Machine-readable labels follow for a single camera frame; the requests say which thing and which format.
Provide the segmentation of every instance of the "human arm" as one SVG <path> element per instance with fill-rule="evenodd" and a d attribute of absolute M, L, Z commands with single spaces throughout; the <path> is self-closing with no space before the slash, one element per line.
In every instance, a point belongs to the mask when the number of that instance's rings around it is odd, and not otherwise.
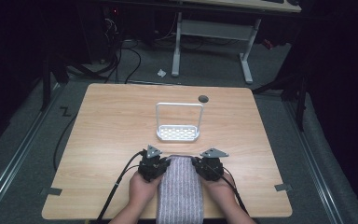
<path fill-rule="evenodd" d="M 224 173 L 224 178 L 233 184 L 234 181 L 227 173 Z M 225 180 L 220 178 L 217 181 L 207 181 L 201 178 L 201 182 L 211 199 L 223 212 L 228 224 L 255 224 L 252 218 L 237 204 L 234 191 Z"/>
<path fill-rule="evenodd" d="M 156 194 L 162 175 L 150 182 L 138 173 L 130 180 L 130 199 L 127 205 L 109 222 L 109 224 L 134 224 Z"/>

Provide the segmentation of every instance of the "desk leg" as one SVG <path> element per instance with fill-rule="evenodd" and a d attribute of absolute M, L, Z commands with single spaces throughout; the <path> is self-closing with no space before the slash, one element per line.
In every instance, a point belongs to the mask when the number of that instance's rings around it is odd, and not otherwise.
<path fill-rule="evenodd" d="M 172 62 L 173 77 L 179 76 L 181 32 L 182 32 L 182 12 L 178 12 L 178 22 L 176 27 L 176 46 L 175 46 L 175 52 L 173 53 L 173 62 Z"/>
<path fill-rule="evenodd" d="M 257 31 L 258 31 L 258 27 L 260 26 L 260 22 L 261 22 L 261 19 L 257 19 L 255 21 L 255 26 L 252 29 L 251 36 L 248 41 L 248 45 L 246 46 L 246 51 L 244 53 L 240 54 L 242 72 L 243 72 L 243 75 L 245 76 L 245 82 L 247 84 L 253 83 L 252 74 L 251 74 L 251 71 L 249 69 L 249 64 L 248 64 L 248 57 L 249 57 L 249 53 L 251 52 L 252 45 L 255 42 L 255 36 L 257 35 Z"/>

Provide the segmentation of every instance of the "striped cloth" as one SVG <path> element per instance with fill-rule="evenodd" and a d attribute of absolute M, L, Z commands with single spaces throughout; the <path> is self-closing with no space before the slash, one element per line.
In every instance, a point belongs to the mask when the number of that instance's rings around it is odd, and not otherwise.
<path fill-rule="evenodd" d="M 157 224 L 201 224 L 202 186 L 189 157 L 170 156 L 159 184 Z"/>

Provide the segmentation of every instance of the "gray carpet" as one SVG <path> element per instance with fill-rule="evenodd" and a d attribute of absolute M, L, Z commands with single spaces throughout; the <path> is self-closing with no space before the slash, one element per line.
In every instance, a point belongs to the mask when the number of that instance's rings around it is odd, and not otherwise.
<path fill-rule="evenodd" d="M 237 45 L 226 48 L 237 49 Z M 192 43 L 185 47 L 194 48 Z M 131 77 L 132 83 L 157 82 L 181 85 L 246 87 L 255 89 L 275 78 L 290 46 L 277 47 L 267 50 L 255 45 L 249 58 L 255 83 L 251 86 L 244 83 L 241 65 L 237 54 L 221 52 L 213 53 L 214 45 L 202 46 L 198 50 L 183 50 L 181 75 L 171 77 L 173 46 L 154 48 L 139 43 L 134 48 L 141 55 L 141 66 Z M 130 50 L 122 50 L 121 63 L 118 67 L 119 82 L 122 83 L 138 63 L 138 56 Z M 102 65 L 89 65 L 99 69 Z M 166 77 L 157 76 L 159 69 L 166 71 Z M 40 130 L 34 137 L 29 153 L 20 170 L 15 175 L 10 187 L 0 202 L 0 223 L 84 223 L 83 220 L 45 220 L 41 211 L 46 196 L 39 192 L 51 185 L 54 177 L 53 154 L 60 135 L 75 115 L 81 105 L 88 85 L 95 80 L 86 77 L 71 76 L 71 81 L 63 88 L 57 101 L 51 107 Z M 17 111 L 11 123 L 0 139 L 0 175 L 3 173 L 11 157 L 19 147 L 21 140 L 38 114 L 41 106 L 41 85 L 39 84 L 23 106 Z M 258 218 L 259 223 L 331 223 L 326 213 L 323 201 L 315 187 L 310 169 L 304 157 L 300 138 L 296 127 L 281 101 L 278 92 L 269 91 L 256 95 L 263 124 L 268 139 L 278 163 L 283 182 L 290 184 L 293 189 L 288 196 L 293 207 L 293 214 L 288 218 Z M 320 165 L 326 182 L 331 188 L 337 206 L 343 214 L 346 223 L 358 223 L 358 202 L 351 191 L 349 183 L 340 171 L 334 156 L 326 143 L 319 123 L 312 111 L 310 98 L 305 113 L 305 135 L 314 150 L 315 158 Z M 63 152 L 70 129 L 66 132 L 60 144 L 57 162 Z"/>

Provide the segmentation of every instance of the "table top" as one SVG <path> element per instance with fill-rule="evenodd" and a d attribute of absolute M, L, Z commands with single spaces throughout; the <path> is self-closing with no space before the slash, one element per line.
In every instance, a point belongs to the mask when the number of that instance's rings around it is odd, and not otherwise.
<path fill-rule="evenodd" d="M 156 104 L 199 103 L 200 95 L 209 101 L 203 104 L 199 139 L 193 143 L 159 141 Z M 161 117 L 161 122 L 172 121 Z M 249 89 L 91 84 L 51 186 L 62 193 L 48 195 L 43 218 L 95 219 L 126 163 L 148 145 L 160 149 L 162 157 L 200 156 L 211 147 L 222 150 L 229 157 L 221 162 L 233 174 L 251 217 L 292 214 L 286 192 L 274 187 L 282 184 L 282 178 Z M 132 164 L 138 164 L 138 158 Z M 124 175 L 104 218 L 114 217 L 127 203 L 133 172 Z M 156 217 L 157 197 L 142 218 Z M 208 194 L 203 197 L 204 216 L 221 217 Z"/>
<path fill-rule="evenodd" d="M 281 11 L 281 12 L 301 12 L 300 6 L 293 6 L 284 0 L 283 3 L 273 3 L 262 0 L 182 0 L 183 2 L 211 4 L 227 7 L 246 7 L 253 9 Z"/>

